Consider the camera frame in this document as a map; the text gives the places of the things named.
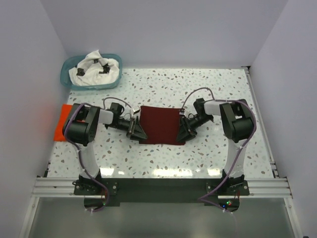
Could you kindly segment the dark red t-shirt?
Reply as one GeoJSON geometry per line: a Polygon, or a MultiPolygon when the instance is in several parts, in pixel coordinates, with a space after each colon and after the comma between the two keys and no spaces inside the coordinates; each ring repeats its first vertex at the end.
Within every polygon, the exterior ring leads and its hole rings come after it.
{"type": "Polygon", "coordinates": [[[140,144],[184,145],[176,141],[180,128],[179,108],[141,106],[140,125],[147,135],[140,144]]]}

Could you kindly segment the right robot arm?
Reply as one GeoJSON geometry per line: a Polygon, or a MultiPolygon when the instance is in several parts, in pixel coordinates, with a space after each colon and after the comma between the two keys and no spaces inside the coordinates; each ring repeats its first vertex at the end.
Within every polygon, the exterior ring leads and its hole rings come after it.
{"type": "Polygon", "coordinates": [[[197,99],[194,103],[196,114],[188,118],[180,113],[179,131],[176,141],[183,143],[196,137],[196,129],[219,116],[225,137],[228,139],[227,160],[222,170],[221,182],[201,199],[220,190],[237,187],[244,182],[244,160],[249,141],[257,130],[256,118],[246,100],[197,99]]]}

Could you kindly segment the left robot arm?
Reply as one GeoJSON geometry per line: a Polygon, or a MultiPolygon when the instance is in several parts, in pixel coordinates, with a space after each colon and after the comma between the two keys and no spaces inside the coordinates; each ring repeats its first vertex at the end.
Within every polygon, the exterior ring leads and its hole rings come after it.
{"type": "Polygon", "coordinates": [[[130,118],[123,117],[124,107],[111,103],[106,110],[87,103],[74,104],[64,123],[62,134],[78,153],[81,172],[74,181],[75,195],[116,195],[118,185],[102,178],[94,154],[94,141],[98,125],[124,131],[130,140],[143,141],[148,137],[141,127],[138,113],[140,108],[130,110],[130,118]]]}

